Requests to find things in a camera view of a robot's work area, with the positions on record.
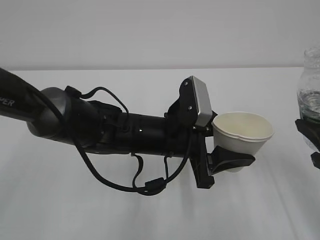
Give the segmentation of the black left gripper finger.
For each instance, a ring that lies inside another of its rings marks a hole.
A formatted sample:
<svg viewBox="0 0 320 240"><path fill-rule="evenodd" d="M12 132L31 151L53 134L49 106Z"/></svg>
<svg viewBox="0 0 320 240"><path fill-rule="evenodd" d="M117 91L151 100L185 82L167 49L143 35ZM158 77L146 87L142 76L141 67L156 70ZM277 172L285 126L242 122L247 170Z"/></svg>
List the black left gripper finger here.
<svg viewBox="0 0 320 240"><path fill-rule="evenodd" d="M253 155L239 153L216 146L207 154L207 168L210 176L224 171L250 166L256 158Z"/></svg>

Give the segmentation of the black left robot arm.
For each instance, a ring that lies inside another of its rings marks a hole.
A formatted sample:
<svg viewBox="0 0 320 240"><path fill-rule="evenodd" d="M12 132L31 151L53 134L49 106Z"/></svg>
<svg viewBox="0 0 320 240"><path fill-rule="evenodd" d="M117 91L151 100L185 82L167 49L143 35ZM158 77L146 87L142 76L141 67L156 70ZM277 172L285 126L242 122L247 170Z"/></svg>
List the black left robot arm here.
<svg viewBox="0 0 320 240"><path fill-rule="evenodd" d="M73 145L93 176L113 189L153 196L174 180L187 162L191 163L196 186L209 189L214 174L250 166L252 153L240 153L216 146L207 152L206 138L213 136L212 111L205 83L194 76L179 87L179 97L163 117L130 113L120 103L114 106L92 100L94 88L83 94L67 86L38 90L19 76L0 71L0 113L24 121L29 131L40 138ZM121 186L102 177L88 154L131 154L143 168L142 155L180 157L177 170L138 187Z"/></svg>

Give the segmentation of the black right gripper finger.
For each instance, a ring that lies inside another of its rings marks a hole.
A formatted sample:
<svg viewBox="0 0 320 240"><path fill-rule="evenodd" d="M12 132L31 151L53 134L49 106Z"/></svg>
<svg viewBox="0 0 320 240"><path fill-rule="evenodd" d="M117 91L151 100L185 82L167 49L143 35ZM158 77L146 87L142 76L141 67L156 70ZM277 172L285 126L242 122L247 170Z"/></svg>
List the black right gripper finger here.
<svg viewBox="0 0 320 240"><path fill-rule="evenodd" d="M295 121L297 130L305 136L320 151L320 124L303 119Z"/></svg>

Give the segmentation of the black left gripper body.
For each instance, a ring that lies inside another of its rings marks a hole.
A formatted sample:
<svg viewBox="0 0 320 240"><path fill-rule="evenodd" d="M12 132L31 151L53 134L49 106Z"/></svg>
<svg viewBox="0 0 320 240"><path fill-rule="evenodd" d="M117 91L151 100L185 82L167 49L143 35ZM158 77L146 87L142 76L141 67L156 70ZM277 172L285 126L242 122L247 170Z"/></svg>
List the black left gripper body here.
<svg viewBox="0 0 320 240"><path fill-rule="evenodd" d="M208 173L208 153L206 147L206 137L213 136L213 127L211 126L212 120L217 116L214 111L210 112L209 120L204 127L202 126L188 126L184 127L182 122L178 119L177 113L166 112L164 114L168 124L168 131L172 132L172 135L177 138L181 138L183 133L187 134L186 137L186 149L184 150L183 159L176 171L169 175L167 158L176 157L178 151L170 151L164 157L166 183L173 181L185 167L187 160L190 161L193 175L196 181L196 187L199 189L210 189L215 183L214 177Z"/></svg>

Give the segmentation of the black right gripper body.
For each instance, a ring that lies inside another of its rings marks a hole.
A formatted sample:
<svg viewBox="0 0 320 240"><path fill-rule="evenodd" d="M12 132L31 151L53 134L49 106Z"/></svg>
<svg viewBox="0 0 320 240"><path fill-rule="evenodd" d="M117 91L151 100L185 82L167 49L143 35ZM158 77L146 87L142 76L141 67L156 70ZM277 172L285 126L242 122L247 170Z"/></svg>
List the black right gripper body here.
<svg viewBox="0 0 320 240"><path fill-rule="evenodd" d="M314 152L310 155L311 161L316 168L320 168L320 153Z"/></svg>

